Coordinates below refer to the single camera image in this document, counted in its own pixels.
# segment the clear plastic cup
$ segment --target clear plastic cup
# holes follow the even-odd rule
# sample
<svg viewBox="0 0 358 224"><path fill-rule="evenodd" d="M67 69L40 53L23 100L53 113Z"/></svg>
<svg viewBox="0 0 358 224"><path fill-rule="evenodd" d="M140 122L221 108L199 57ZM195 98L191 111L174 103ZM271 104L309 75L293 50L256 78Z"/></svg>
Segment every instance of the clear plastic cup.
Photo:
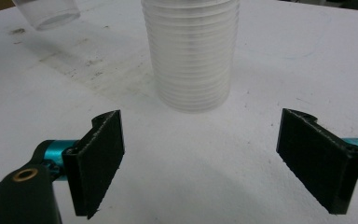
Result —
<svg viewBox="0 0 358 224"><path fill-rule="evenodd" d="M158 95L189 113L228 97L240 0L142 0Z"/></svg>
<svg viewBox="0 0 358 224"><path fill-rule="evenodd" d="M13 0L13 3L37 31L64 25L80 16L74 0Z"/></svg>

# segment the white table surface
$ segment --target white table surface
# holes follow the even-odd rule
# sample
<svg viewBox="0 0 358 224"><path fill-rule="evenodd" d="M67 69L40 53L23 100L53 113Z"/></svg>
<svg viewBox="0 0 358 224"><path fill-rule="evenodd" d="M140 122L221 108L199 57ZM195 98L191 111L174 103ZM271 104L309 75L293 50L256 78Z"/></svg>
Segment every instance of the white table surface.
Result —
<svg viewBox="0 0 358 224"><path fill-rule="evenodd" d="M77 3L79 20L42 33L0 11L0 180L121 109L126 154L100 211L76 217L54 183L63 223L358 223L358 183L329 215L275 151L283 107L358 136L358 11L242 1L231 93L189 115L156 95L140 1Z"/></svg>

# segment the transparent cup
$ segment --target transparent cup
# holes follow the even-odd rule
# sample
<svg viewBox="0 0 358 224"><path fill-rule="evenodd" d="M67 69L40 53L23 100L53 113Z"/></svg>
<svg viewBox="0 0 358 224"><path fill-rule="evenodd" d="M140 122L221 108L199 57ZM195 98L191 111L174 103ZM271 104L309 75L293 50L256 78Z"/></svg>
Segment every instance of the transparent cup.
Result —
<svg viewBox="0 0 358 224"><path fill-rule="evenodd" d="M64 25L80 16L74 0L13 0L13 3L37 31Z"/></svg>
<svg viewBox="0 0 358 224"><path fill-rule="evenodd" d="M228 97L240 0L142 0L158 95L198 113Z"/></svg>

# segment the stack of plastic cups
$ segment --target stack of plastic cups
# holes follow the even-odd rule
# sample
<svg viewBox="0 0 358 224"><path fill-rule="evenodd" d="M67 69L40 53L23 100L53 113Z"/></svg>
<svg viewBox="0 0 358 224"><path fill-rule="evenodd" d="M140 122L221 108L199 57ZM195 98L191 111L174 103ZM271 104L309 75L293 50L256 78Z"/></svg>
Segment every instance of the stack of plastic cups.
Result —
<svg viewBox="0 0 358 224"><path fill-rule="evenodd" d="M158 95L190 113L228 97L239 0L143 0Z"/></svg>

